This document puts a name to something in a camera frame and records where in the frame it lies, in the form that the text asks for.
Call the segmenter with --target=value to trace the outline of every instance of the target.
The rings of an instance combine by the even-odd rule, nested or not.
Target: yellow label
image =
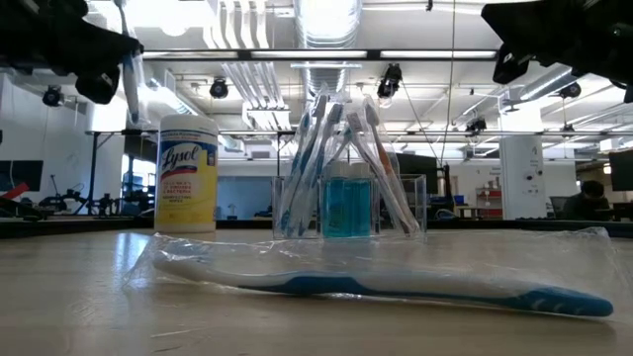
[[[209,133],[161,132],[157,223],[213,223],[218,168],[214,143],[203,142]]]

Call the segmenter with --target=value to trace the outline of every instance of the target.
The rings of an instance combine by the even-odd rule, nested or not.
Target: lysol wipes container
[[[218,134],[216,123],[206,117],[170,115],[160,122],[154,220],[158,232],[216,231]]]

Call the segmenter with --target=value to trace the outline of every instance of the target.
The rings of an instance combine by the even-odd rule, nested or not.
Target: person
[[[581,192],[570,197],[563,208],[566,220],[607,221],[609,202],[604,198],[604,186],[600,182],[586,181]]]

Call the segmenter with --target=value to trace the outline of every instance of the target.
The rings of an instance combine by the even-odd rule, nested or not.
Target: bottle cap
[[[333,161],[327,166],[327,178],[349,177],[349,164],[344,161]]]
[[[354,163],[351,165],[350,169],[350,177],[351,178],[371,178],[372,172],[369,168],[369,164],[365,162]]]

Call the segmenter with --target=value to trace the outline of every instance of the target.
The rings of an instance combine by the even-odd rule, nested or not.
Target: table surface
[[[616,321],[231,293],[191,284],[125,289],[123,277],[149,234],[0,240],[0,353],[630,355],[633,349],[633,326]],[[220,234],[225,240],[269,237],[269,231]],[[633,241],[615,244],[633,260]]]

